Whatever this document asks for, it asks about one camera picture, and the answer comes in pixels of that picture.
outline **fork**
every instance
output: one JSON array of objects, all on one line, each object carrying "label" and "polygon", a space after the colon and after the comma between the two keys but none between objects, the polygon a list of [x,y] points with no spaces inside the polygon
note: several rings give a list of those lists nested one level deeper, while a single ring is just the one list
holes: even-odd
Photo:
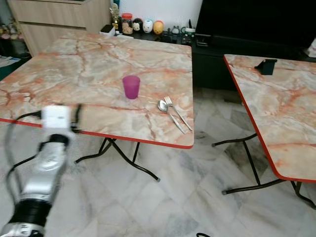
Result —
[{"label": "fork", "polygon": [[172,108],[175,110],[175,112],[177,112],[177,114],[178,114],[179,117],[182,119],[182,121],[184,122],[184,124],[189,128],[189,130],[192,131],[192,128],[188,125],[188,123],[185,121],[185,119],[181,116],[181,114],[178,112],[178,110],[176,109],[176,107],[173,106],[173,103],[172,103],[170,97],[169,97],[169,96],[165,96],[164,100],[166,101],[166,103],[167,103],[168,106],[172,107]]}]

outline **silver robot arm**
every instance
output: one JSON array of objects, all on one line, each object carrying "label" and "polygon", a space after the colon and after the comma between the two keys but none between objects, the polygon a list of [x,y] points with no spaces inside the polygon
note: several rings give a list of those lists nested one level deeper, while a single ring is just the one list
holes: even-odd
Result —
[{"label": "silver robot arm", "polygon": [[70,110],[51,106],[42,111],[48,141],[41,143],[36,165],[26,182],[14,214],[0,237],[42,237],[46,218],[59,190],[66,169],[66,149],[74,137],[70,131]]}]

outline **jar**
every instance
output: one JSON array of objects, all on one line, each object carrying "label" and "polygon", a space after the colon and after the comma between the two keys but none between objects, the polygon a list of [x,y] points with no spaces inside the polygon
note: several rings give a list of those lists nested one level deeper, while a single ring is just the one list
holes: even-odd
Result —
[{"label": "jar", "polygon": [[133,33],[133,23],[132,23],[133,15],[130,13],[122,14],[122,31],[123,34],[130,35]]}]

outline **marble table top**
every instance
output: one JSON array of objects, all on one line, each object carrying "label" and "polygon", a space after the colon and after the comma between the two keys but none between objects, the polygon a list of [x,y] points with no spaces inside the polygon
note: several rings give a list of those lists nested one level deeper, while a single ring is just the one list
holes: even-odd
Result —
[{"label": "marble table top", "polygon": [[[141,79],[139,97],[125,97],[122,78]],[[83,103],[83,133],[189,149],[194,133],[176,116],[186,134],[157,108],[169,95],[194,127],[191,48],[184,45],[69,33],[0,82],[0,120],[46,105]],[[25,125],[39,121],[26,118]]]},{"label": "marble table top", "polygon": [[235,84],[277,177],[316,182],[316,63],[225,55]]}]

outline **metal spoon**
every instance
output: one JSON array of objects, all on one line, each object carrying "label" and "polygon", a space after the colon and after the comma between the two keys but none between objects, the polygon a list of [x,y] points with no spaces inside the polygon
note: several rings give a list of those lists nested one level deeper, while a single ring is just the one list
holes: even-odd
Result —
[{"label": "metal spoon", "polygon": [[158,109],[160,109],[161,111],[169,114],[169,116],[172,118],[172,120],[174,121],[174,123],[177,125],[178,129],[180,129],[180,131],[183,133],[183,134],[186,134],[184,132],[184,130],[182,129],[182,127],[180,126],[180,124],[178,123],[178,121],[172,116],[172,114],[169,113],[168,111],[168,105],[166,102],[164,102],[163,100],[159,100],[158,102]]}]

